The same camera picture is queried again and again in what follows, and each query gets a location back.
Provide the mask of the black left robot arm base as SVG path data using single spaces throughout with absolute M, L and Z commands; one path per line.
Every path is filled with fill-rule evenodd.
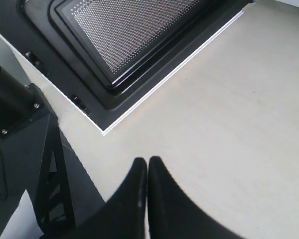
M 75 228 L 58 118 L 38 86 L 0 66 L 0 235 L 24 192 L 46 238 Z

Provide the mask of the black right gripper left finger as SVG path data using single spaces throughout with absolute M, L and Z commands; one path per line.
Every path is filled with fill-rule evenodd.
M 71 231 L 68 239 L 144 239 L 147 199 L 147 164 L 135 158 L 125 179 L 87 221 Z

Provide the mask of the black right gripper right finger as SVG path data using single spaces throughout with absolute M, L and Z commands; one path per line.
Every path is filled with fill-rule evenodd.
M 159 156 L 149 159 L 148 222 L 153 239 L 249 239 L 221 223 L 177 183 Z

